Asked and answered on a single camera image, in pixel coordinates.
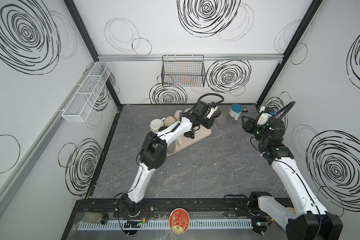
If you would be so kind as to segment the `dark grey mug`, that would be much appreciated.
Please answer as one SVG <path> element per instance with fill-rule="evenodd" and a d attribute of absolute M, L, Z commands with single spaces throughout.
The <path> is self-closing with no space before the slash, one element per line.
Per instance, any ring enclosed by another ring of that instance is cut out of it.
<path fill-rule="evenodd" d="M 224 127 L 226 125 L 227 118 L 225 117 L 222 109 L 218 107 L 212 115 L 214 123 L 219 127 Z"/>

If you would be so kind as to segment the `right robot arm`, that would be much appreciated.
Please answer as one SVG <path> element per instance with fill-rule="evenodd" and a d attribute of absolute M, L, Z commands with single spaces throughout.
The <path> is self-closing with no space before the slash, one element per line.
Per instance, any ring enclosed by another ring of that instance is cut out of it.
<path fill-rule="evenodd" d="M 295 102 L 276 111 L 263 107 L 256 118 L 242 116 L 242 128 L 258 141 L 263 158 L 281 179 L 293 204 L 293 211 L 268 193 L 253 192 L 252 205 L 275 220 L 289 240 L 338 240 L 343 230 L 339 216 L 330 214 L 302 176 L 292 152 L 283 144 L 283 117 Z"/>

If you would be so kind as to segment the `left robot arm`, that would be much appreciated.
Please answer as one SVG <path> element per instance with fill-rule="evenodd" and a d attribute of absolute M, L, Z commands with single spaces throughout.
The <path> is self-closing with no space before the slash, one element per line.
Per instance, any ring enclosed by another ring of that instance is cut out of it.
<path fill-rule="evenodd" d="M 203 126 L 210 129 L 214 123 L 213 113 L 218 109 L 218 103 L 205 103 L 198 100 L 187 112 L 180 115 L 180 119 L 173 125 L 158 133 L 149 132 L 137 157 L 139 170 L 131 188 L 121 197 L 124 206 L 131 215 L 137 215 L 141 208 L 141 201 L 145 197 L 147 186 L 156 169 L 161 167 L 167 158 L 167 148 L 180 136 L 192 131 L 195 127 Z"/>

